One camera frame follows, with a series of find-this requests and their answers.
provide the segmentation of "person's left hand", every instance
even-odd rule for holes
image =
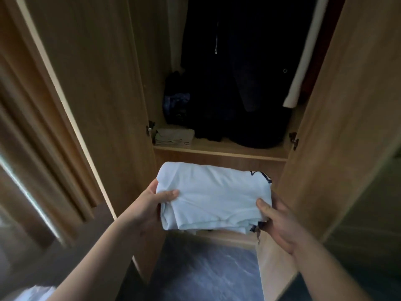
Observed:
[[[160,204],[177,198],[179,191],[163,191],[156,193],[157,179],[141,193],[141,195],[117,218],[129,227],[138,227],[141,232],[160,219]]]

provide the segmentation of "brown curtain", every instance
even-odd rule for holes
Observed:
[[[14,235],[35,254],[53,236],[72,245],[103,197],[47,72],[34,61],[29,32],[13,18],[0,0],[0,244],[11,245]]]

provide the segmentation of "door hinge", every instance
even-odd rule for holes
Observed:
[[[291,132],[291,133],[289,134],[289,140],[290,140],[291,143],[294,145],[294,146],[293,146],[294,151],[297,149],[298,143],[299,143],[299,138],[296,138],[296,137],[297,137],[297,132]]]
[[[156,123],[154,122],[154,121],[150,121],[149,120],[149,125],[148,126],[146,126],[146,135],[150,135],[150,132],[152,131],[152,129],[154,128],[154,125],[155,125]]]

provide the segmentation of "forearm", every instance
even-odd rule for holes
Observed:
[[[48,300],[115,300],[137,236],[135,228],[113,222]]]
[[[314,301],[364,301],[368,294],[340,263],[312,236],[306,236],[293,254]]]

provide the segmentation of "zipper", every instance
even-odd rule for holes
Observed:
[[[216,30],[216,46],[214,47],[214,53],[217,55],[217,34],[218,34],[218,21],[217,21],[217,30]]]

